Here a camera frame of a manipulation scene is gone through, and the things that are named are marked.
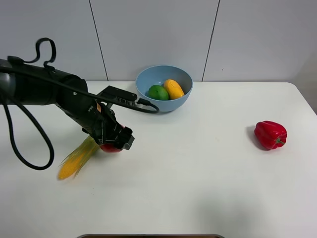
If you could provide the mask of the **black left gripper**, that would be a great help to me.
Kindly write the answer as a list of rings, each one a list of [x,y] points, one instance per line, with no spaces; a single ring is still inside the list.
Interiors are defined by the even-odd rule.
[[[98,145],[113,144],[116,148],[129,150],[133,144],[133,131],[115,122],[114,116],[95,100],[90,100],[74,112],[74,120]]]

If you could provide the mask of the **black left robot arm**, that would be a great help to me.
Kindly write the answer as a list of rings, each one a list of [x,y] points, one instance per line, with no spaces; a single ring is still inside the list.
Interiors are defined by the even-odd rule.
[[[90,94],[86,81],[76,75],[14,57],[0,61],[0,88],[22,105],[56,105],[106,151],[132,146],[132,130],[122,126],[111,109],[113,104],[127,106],[122,97],[127,91],[108,86]]]

